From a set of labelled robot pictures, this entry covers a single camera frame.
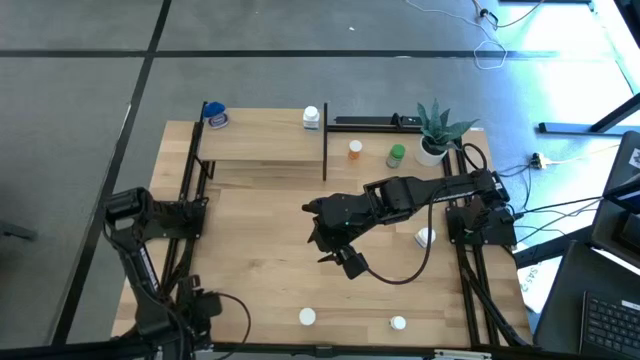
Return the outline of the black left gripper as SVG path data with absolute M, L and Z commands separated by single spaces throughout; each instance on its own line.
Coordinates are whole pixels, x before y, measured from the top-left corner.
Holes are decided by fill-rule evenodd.
M 177 282 L 177 300 L 187 301 L 191 326 L 209 326 L 213 317 L 222 313 L 221 296 L 217 292 L 200 291 L 198 275 L 188 275 Z

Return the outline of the green-capped medicine bottle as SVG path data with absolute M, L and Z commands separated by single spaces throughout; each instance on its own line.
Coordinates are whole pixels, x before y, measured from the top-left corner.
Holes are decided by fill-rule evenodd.
M 386 165 L 392 169 L 398 168 L 404 159 L 405 153 L 406 149 L 402 144 L 394 144 L 389 150 Z

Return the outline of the blue-capped medicine bottle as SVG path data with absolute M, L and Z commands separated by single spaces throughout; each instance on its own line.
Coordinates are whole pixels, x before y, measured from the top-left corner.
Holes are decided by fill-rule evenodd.
M 219 102 L 206 103 L 203 108 L 203 119 L 213 129 L 220 129 L 228 125 L 229 118 L 226 106 Z

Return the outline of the white plant pot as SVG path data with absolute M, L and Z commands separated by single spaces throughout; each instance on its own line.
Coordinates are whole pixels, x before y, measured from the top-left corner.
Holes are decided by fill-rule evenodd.
M 437 149 L 426 136 L 422 136 L 418 149 L 415 152 L 416 161 L 426 167 L 438 165 L 446 154 L 445 150 Z

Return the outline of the green succulent plant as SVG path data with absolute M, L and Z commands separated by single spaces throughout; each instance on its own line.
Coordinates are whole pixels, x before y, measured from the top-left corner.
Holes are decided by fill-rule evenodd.
M 450 123 L 449 116 L 451 110 L 446 109 L 441 111 L 437 99 L 433 101 L 430 112 L 427 112 L 426 107 L 418 102 L 417 112 L 422 122 L 422 142 L 430 149 L 438 152 L 443 152 L 451 147 L 455 147 L 454 142 L 460 139 L 478 122 L 478 119 L 474 119 Z

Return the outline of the white printed paper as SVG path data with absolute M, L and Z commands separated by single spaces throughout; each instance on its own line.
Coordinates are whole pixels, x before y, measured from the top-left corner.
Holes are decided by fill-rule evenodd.
M 517 270 L 525 306 L 540 313 L 551 291 L 562 258 L 556 257 Z

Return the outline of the black table leg bar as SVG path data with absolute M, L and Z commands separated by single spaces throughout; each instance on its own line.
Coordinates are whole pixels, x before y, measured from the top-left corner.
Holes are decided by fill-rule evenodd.
M 563 256 L 572 241 L 588 243 L 593 233 L 593 226 L 583 227 L 553 240 L 526 248 L 514 254 L 517 269 L 536 265 L 540 262 Z

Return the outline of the black floor stand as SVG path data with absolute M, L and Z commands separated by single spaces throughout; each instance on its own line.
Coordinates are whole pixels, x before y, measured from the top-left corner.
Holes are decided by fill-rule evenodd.
M 593 124 L 563 122 L 541 122 L 538 131 L 542 134 L 622 136 L 626 132 L 640 133 L 640 125 L 623 126 L 621 122 L 640 112 L 640 93 L 624 102 Z

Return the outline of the black laptop with keyboard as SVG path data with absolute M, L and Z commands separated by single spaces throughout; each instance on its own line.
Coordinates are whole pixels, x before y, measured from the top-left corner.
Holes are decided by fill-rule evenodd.
M 640 360 L 640 275 L 583 244 L 572 244 L 543 307 L 534 343 L 556 353 Z

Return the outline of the dark grey laptop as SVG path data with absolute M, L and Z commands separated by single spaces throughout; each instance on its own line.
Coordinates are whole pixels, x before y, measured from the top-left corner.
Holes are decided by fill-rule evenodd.
M 640 160 L 633 160 L 634 155 L 640 155 L 640 133 L 628 131 L 621 139 L 604 188 L 605 192 L 622 185 L 635 175 L 640 175 Z M 627 218 L 628 212 L 622 207 L 602 200 L 593 221 L 591 240 L 597 247 L 640 268 L 640 249 L 625 245 L 619 240 L 619 233 Z

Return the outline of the black frame rail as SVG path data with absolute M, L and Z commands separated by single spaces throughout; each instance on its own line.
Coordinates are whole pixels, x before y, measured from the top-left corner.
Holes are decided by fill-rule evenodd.
M 195 162 L 200 165 L 200 172 L 197 181 L 195 199 L 208 198 L 204 196 L 205 185 L 207 179 L 213 175 L 215 171 L 215 164 L 211 162 L 202 162 L 198 158 L 195 158 Z M 202 338 L 207 334 L 206 326 L 191 326 L 189 324 L 189 318 L 187 313 L 187 301 L 177 300 L 177 282 L 180 278 L 186 277 L 190 274 L 191 266 L 194 257 L 196 241 L 199 238 L 187 238 L 185 239 L 185 246 L 182 252 L 180 261 L 173 270 L 172 276 L 175 279 L 174 288 L 176 289 L 176 306 L 179 309 L 181 320 L 184 324 L 184 329 L 188 329 L 189 333 L 193 336 L 192 343 L 195 343 L 197 339 Z
M 199 165 L 187 169 L 189 156 L 197 153 L 193 150 L 193 133 L 195 122 L 179 123 L 169 121 L 162 135 L 160 147 L 154 165 L 150 182 L 150 192 L 158 201 L 192 200 L 196 191 Z M 178 300 L 179 277 L 186 276 L 189 271 L 185 265 L 180 265 L 186 248 L 192 247 L 190 238 L 152 239 L 146 243 L 153 265 L 161 282 L 162 288 L 168 288 L 165 282 L 173 281 L 170 295 Z
M 465 153 L 462 149 L 456 152 L 456 161 L 457 161 L 459 173 L 460 174 L 467 173 L 468 172 L 467 162 L 465 158 Z M 490 287 L 487 279 L 487 272 L 485 268 L 485 259 L 482 251 L 482 246 L 473 245 L 472 254 L 474 257 L 475 273 L 478 278 L 480 287 L 486 293 L 487 296 L 490 296 L 491 293 L 490 293 Z M 485 316 L 485 323 L 486 323 L 489 343 L 491 345 L 499 345 L 500 337 L 499 337 L 498 328 L 496 327 L 496 324 L 493 321 L 491 314 L 488 312 L 486 308 L 484 308 L 484 316 Z
M 453 175 L 452 163 L 448 153 L 446 153 L 443 158 L 442 166 L 443 166 L 445 176 Z M 449 200 L 446 212 L 448 212 L 450 208 L 454 208 L 454 207 L 457 207 L 456 200 Z M 471 293 L 469 283 L 463 276 L 463 267 L 460 262 L 462 259 L 462 255 L 466 255 L 466 251 L 464 246 L 458 245 L 455 242 L 455 240 L 453 239 L 453 235 L 451 235 L 451 232 L 449 232 L 449 237 L 451 240 L 451 244 L 454 246 L 455 252 L 456 252 L 456 259 L 457 259 L 458 271 L 459 271 L 459 277 L 460 277 L 460 283 L 461 283 L 461 291 L 462 291 L 462 298 L 463 298 L 463 304 L 464 304 L 464 312 L 465 312 L 465 319 L 467 324 L 468 337 L 469 337 L 470 346 L 473 346 L 479 341 L 479 335 L 478 335 L 478 329 L 477 329 L 477 319 L 475 314 L 473 296 Z

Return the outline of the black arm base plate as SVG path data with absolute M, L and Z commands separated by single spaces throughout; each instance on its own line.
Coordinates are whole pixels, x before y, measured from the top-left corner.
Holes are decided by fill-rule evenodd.
M 194 201 L 156 201 L 147 206 L 137 221 L 143 242 L 155 238 L 199 238 L 208 198 Z
M 448 207 L 445 210 L 450 242 L 463 245 L 515 245 L 515 218 L 504 207 Z

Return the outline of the long black frame crossbar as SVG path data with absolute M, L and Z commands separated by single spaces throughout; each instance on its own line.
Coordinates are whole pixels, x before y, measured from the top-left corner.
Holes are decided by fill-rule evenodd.
M 220 356 L 216 360 L 231 360 L 234 355 L 274 355 L 298 359 L 335 360 L 340 356 L 402 357 L 433 360 L 434 351 L 444 348 L 387 347 L 387 346 L 338 346 L 338 345 L 290 345 L 214 343 L 200 350 L 181 350 L 177 344 L 152 344 L 132 339 L 58 344 L 15 349 L 0 349 L 0 360 L 136 360 L 159 355 L 162 360 L 193 360 L 196 355 Z M 478 345 L 454 349 L 492 354 L 493 360 L 640 360 L 626 354 L 615 356 L 577 355 L 544 351 L 534 347 L 506 347 Z

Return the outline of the silver aluminium bracket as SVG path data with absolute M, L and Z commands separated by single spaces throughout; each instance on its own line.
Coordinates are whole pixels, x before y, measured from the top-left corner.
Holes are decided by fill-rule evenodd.
M 454 349 L 436 349 L 434 351 L 433 360 L 493 360 L 491 353 L 454 350 Z

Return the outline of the black diagonal frame brace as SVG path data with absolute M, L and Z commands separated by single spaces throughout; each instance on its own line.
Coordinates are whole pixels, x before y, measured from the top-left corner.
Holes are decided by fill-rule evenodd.
M 489 314 L 489 318 L 493 321 L 498 331 L 505 338 L 508 345 L 518 347 L 528 346 L 528 343 L 522 337 L 520 337 L 516 330 L 508 323 L 497 305 L 491 299 L 490 295 L 484 290 L 481 282 L 473 272 L 468 259 L 463 257 L 459 261 L 459 263 L 461 276 L 472 287 L 475 295 L 482 303 L 484 310 Z

